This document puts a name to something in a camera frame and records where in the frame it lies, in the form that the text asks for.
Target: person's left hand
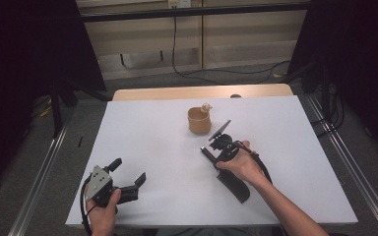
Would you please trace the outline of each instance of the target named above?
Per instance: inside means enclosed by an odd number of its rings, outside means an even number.
[[[88,191],[88,186],[89,184],[86,186],[85,193]],[[117,189],[112,193],[106,207],[95,206],[96,203],[94,200],[90,200],[86,203],[86,211],[91,211],[89,213],[89,219],[92,226],[92,235],[113,235],[113,228],[115,227],[115,209],[120,198],[121,190]]]

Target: bare arm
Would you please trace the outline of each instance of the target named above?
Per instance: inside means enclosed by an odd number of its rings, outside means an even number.
[[[244,141],[243,144],[250,148],[248,141]],[[234,159],[227,162],[220,161],[217,167],[230,170],[252,185],[290,236],[328,235],[311,217],[269,182],[247,151],[241,149]]]

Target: black horizontal bar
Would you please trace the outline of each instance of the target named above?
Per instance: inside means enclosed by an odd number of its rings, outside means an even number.
[[[124,13],[101,13],[101,14],[83,14],[80,17],[56,17],[51,19],[35,19],[34,22],[46,22],[48,24],[66,24],[66,23],[92,23],[92,22],[110,22],[125,20],[140,20],[154,18],[174,18],[174,17],[193,17],[241,13],[260,13],[260,12],[283,12],[309,10],[312,8],[321,8],[335,6],[341,3],[336,0],[326,1],[308,1],[294,3],[277,3],[277,4],[257,4],[245,6],[227,6],[227,7],[198,7],[198,8],[179,8],[179,9],[160,9],[140,12]]]

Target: white tabletop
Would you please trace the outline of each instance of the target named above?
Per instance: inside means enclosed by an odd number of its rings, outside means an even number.
[[[188,129],[187,110],[210,103],[212,130]],[[200,147],[226,120],[225,133],[249,140],[274,185],[318,223],[357,222],[347,197],[296,96],[109,102],[84,172],[122,158],[111,176],[124,187],[143,173],[139,199],[118,206],[116,224],[135,227],[274,225],[279,221],[257,192],[241,204],[217,179]],[[81,225],[79,193],[66,224]]]

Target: cup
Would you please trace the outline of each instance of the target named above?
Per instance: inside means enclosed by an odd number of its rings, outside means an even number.
[[[202,112],[201,107],[188,110],[189,130],[196,135],[206,135],[211,131],[210,112]]]

